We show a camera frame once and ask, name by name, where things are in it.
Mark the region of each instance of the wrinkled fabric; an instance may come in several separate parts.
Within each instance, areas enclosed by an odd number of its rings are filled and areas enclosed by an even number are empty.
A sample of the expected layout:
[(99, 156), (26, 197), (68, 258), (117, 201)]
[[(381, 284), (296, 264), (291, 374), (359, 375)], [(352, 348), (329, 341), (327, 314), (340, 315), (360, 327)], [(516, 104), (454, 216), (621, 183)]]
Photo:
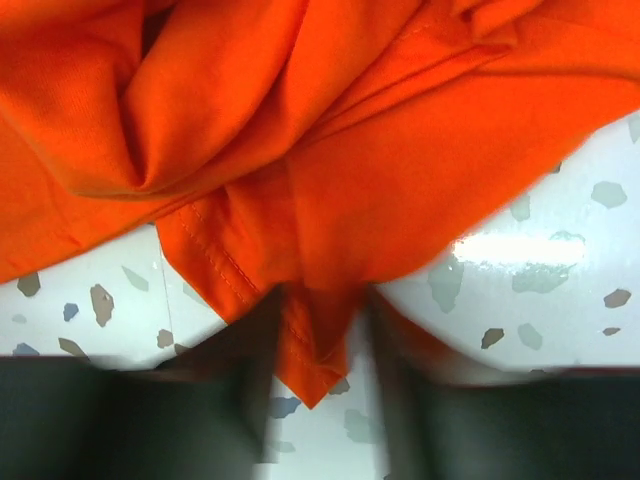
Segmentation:
[(226, 320), (288, 289), (280, 378), (347, 373), (425, 265), (640, 108), (635, 0), (0, 0), (0, 280), (155, 221)]

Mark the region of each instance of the white speckled table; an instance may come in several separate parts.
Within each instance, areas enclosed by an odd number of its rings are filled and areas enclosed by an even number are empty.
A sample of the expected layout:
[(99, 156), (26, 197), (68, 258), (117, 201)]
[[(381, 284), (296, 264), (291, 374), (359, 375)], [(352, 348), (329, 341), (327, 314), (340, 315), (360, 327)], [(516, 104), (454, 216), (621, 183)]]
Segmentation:
[[(416, 322), (495, 365), (640, 364), (639, 181), (635, 114), (597, 132), (437, 264), (383, 289)], [(84, 352), (150, 365), (223, 327), (165, 261), (151, 226), (0, 286), (0, 301), (5, 355)], [(347, 383), (313, 411), (275, 383), (276, 463), (261, 474), (385, 477), (371, 365), (356, 350)]]

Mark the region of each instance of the orange fabric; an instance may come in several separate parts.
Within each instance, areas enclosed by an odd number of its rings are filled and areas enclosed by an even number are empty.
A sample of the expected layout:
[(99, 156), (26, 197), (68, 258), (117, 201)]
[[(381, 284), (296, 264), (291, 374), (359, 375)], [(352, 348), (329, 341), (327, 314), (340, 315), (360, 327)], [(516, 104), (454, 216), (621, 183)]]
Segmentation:
[(0, 280), (156, 220), (279, 375), (346, 373), (359, 286), (434, 258), (640, 108), (637, 0), (0, 0)]

